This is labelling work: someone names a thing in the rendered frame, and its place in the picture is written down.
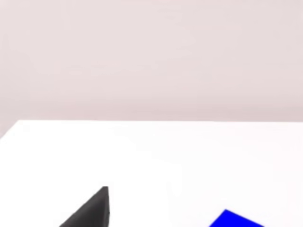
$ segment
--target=beige wall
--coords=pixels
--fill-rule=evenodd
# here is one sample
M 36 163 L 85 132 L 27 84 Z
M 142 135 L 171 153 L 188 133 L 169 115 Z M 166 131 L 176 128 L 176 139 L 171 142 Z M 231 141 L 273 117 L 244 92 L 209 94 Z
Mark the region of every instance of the beige wall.
M 302 11 L 300 0 L 0 0 L 0 130 L 20 118 L 301 121 Z

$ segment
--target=black shape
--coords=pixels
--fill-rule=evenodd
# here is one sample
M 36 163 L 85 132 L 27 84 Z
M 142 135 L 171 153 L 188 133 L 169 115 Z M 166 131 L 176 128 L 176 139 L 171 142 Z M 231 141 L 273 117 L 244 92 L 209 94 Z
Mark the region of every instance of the black shape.
M 60 227 L 108 227 L 108 224 L 108 187 L 103 187 Z

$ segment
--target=blue block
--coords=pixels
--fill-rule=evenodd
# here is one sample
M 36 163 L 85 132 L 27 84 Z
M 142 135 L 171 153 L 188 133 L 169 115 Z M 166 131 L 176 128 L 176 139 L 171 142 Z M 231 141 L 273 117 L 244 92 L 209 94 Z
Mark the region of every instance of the blue block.
M 223 211 L 210 227 L 263 227 L 229 210 Z

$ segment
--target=blue square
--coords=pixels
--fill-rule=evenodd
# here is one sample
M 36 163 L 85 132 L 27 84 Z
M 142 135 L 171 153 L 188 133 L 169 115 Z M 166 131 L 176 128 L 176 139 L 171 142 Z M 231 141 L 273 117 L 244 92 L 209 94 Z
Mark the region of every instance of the blue square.
M 210 227 L 263 227 L 229 210 L 223 211 Z

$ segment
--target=white table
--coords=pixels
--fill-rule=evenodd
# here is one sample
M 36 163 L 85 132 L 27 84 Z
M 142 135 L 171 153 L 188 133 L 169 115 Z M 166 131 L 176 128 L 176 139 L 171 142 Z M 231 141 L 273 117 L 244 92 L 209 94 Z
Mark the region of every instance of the white table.
M 224 209 L 303 226 L 303 124 L 19 121 L 0 226 L 58 227 L 104 185 L 110 227 L 209 227 Z

